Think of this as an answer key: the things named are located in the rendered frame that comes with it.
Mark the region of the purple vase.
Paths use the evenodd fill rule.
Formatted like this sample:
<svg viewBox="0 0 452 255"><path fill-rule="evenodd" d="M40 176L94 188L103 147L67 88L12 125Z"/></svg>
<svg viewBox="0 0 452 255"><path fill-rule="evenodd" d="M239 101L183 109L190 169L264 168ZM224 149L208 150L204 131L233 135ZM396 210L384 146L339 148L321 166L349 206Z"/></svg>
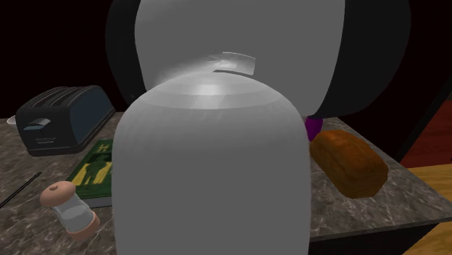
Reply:
<svg viewBox="0 0 452 255"><path fill-rule="evenodd" d="M318 133L321 132L323 119L313 119L307 117L305 120L305 128L309 141L313 141Z"/></svg>

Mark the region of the brown bread loaf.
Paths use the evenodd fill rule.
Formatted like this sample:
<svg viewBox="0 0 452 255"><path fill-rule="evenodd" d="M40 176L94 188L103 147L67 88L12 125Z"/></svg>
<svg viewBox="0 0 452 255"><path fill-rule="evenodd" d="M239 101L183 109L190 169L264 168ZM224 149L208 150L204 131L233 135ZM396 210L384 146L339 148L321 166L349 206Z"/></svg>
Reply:
<svg viewBox="0 0 452 255"><path fill-rule="evenodd" d="M344 130L324 130L309 146L312 159L348 198L375 196L388 180L388 166L362 139Z"/></svg>

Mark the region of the green and yellow book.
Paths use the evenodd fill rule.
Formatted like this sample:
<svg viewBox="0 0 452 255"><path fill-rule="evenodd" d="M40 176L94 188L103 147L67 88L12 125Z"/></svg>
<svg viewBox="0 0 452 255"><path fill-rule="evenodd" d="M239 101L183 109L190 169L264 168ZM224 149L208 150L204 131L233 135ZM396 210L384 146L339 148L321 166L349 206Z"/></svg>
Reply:
<svg viewBox="0 0 452 255"><path fill-rule="evenodd" d="M90 208L112 205L112 139L98 140L68 176Z"/></svg>

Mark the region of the black toaster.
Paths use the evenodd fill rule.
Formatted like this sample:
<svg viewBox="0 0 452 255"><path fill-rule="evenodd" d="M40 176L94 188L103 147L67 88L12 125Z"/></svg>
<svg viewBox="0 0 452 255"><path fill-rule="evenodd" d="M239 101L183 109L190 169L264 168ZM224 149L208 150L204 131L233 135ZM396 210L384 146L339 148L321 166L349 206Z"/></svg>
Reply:
<svg viewBox="0 0 452 255"><path fill-rule="evenodd" d="M114 113L97 85L59 86L23 104L15 120L30 155L53 156L82 151Z"/></svg>

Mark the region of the glass shaker with pink caps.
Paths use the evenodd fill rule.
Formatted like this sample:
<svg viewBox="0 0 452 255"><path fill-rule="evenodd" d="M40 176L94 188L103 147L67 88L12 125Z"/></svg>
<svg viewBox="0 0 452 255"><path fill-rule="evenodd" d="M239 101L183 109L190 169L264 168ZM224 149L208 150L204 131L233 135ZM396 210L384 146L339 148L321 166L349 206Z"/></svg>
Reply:
<svg viewBox="0 0 452 255"><path fill-rule="evenodd" d="M97 214L79 198L75 185L69 181L48 186L40 194L40 203L56 214L67 234L76 241L89 238L99 228Z"/></svg>

